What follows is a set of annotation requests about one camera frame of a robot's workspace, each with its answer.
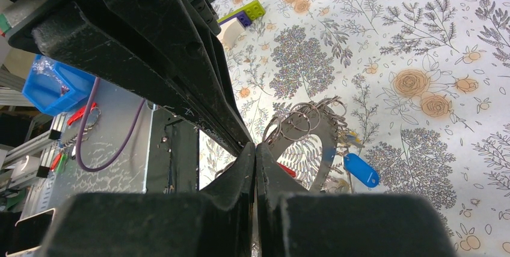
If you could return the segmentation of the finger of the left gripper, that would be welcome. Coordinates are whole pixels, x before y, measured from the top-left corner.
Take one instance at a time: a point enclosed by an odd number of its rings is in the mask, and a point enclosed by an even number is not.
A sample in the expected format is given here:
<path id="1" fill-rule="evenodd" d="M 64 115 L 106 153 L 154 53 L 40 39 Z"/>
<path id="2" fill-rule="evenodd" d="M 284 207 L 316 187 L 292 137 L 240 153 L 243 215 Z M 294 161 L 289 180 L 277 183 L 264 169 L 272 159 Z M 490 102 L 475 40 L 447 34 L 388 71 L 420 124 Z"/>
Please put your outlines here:
<path id="1" fill-rule="evenodd" d="M 8 44 L 129 90 L 201 129 L 232 155 L 251 142 L 208 0 L 9 0 L 28 7 Z"/>

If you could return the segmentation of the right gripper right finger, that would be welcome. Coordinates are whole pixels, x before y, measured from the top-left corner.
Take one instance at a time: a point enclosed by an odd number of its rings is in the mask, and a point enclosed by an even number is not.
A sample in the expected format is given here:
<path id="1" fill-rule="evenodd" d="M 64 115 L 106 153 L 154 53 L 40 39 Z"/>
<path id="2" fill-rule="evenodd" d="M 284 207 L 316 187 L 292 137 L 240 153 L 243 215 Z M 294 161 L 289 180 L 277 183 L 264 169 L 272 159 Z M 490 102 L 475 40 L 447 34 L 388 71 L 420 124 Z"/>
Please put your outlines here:
<path id="1" fill-rule="evenodd" d="M 441 218 L 409 194 L 312 193 L 256 147 L 263 256 L 455 256 Z"/>

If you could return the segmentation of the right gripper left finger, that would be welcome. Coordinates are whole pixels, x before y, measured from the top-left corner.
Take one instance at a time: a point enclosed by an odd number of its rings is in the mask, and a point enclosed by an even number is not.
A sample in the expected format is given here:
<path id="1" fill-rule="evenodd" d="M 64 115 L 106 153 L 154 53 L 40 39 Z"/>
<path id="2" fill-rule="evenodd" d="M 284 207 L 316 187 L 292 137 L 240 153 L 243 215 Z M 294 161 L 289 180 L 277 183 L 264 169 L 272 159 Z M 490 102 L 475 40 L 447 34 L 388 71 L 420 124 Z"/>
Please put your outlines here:
<path id="1" fill-rule="evenodd" d="M 250 256 L 255 145 L 195 193 L 84 193 L 66 201 L 41 256 Z"/>

